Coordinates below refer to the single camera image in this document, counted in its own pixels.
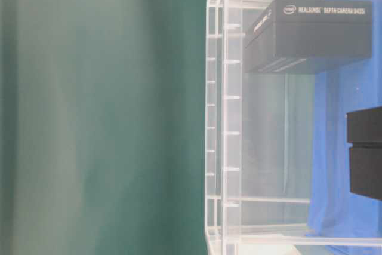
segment white label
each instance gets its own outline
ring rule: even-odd
[[[324,14],[359,14],[365,15],[366,9],[352,7],[325,7]]]
[[[268,10],[268,13],[263,17],[263,19],[261,19],[260,22],[257,23],[255,28],[253,29],[253,32],[256,32],[261,27],[261,25],[263,25],[269,19],[271,14],[272,14],[272,9]]]
[[[305,7],[301,6],[298,8],[298,13],[321,13],[322,7]]]
[[[293,14],[295,13],[297,7],[295,5],[287,5],[284,7],[283,11],[285,14]]]

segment intel logo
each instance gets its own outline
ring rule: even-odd
[[[283,11],[285,14],[293,14],[295,13],[297,7],[295,5],[287,5],[284,7]]]

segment black rectangular block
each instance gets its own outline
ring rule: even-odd
[[[382,200],[382,149],[350,148],[350,191]]]
[[[319,73],[371,55],[371,1],[274,0],[244,38],[246,73]]]
[[[347,113],[348,143],[382,143],[382,107]]]

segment black box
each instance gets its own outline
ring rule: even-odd
[[[371,1],[274,0],[244,38],[245,73],[319,73],[371,55]]]
[[[382,200],[382,107],[347,114],[350,191]]]

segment realsense depth camera box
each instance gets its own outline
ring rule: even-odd
[[[371,1],[274,0],[244,38],[245,73],[319,73],[371,55]]]

